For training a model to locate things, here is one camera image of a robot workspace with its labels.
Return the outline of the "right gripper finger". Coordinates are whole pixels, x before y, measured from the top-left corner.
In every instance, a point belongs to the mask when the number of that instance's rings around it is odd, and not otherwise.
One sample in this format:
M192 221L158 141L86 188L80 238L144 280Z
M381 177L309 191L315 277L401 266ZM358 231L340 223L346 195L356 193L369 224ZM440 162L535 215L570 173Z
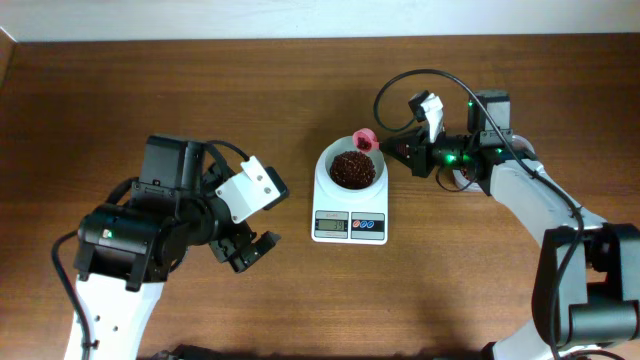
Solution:
M380 144L379 150L413 170L412 148L407 144Z
M414 127L412 129L397 133L380 142L381 150L408 149L417 146L421 142L423 129Z

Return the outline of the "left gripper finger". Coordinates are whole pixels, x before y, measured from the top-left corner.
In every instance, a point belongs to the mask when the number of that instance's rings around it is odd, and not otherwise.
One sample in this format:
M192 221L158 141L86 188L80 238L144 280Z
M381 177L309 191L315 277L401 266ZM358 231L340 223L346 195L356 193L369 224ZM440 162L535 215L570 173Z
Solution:
M230 264L235 273L248 270L253 264L273 249L281 239L279 234L267 231L258 240L242 245L231 257Z
M287 185L284 183L284 181L282 180L282 178L280 177L280 175L277 173L277 171L273 167L271 166L267 167L266 173L274 183L279 193L278 197L275 200L273 200L272 202L270 202L264 207L264 210L270 210L273 207L277 206L282 201L284 201L289 196L289 189Z

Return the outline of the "pink measuring scoop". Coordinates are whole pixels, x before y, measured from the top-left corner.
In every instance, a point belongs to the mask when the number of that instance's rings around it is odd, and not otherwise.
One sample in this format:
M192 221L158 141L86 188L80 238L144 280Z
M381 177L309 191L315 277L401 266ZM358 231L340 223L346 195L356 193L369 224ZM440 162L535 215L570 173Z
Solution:
M354 146L362 153L370 153L379 149L379 142L376 134L369 128L362 128L352 135Z

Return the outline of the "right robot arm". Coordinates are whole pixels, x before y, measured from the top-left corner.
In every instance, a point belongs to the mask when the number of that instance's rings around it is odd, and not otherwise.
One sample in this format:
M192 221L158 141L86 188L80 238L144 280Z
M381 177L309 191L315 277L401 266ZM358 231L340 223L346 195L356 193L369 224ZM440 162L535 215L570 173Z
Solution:
M482 191L504 205L540 245L532 319L513 335L487 344L485 359L575 359L607 354L639 337L639 230L586 210L546 173L536 155L516 149L504 92L469 97L468 134L448 136L443 104L414 95L418 127L405 126L381 150L413 175L464 168Z

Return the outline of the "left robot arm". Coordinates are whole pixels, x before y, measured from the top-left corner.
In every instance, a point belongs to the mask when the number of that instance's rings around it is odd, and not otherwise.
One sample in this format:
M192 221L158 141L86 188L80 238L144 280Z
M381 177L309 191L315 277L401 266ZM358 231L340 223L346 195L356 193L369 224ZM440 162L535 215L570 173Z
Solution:
M242 273L269 252L279 235L254 232L250 216L269 210L289 191L272 167L243 155L232 170L220 140L153 135L139 176L64 235L77 238L75 280L51 250L54 268L74 308L68 359L133 359L169 275L188 250L207 245L220 263Z

